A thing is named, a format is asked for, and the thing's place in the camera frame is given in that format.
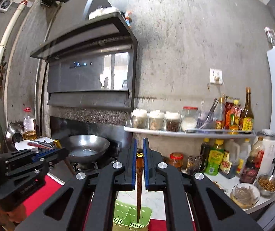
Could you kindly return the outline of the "person's left hand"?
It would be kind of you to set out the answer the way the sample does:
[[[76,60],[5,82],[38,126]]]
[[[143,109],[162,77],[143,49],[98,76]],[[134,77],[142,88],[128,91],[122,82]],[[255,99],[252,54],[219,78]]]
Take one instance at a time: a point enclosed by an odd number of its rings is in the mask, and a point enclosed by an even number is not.
[[[12,211],[6,212],[6,214],[8,215],[9,220],[14,223],[21,223],[27,217],[24,203],[20,204]]]

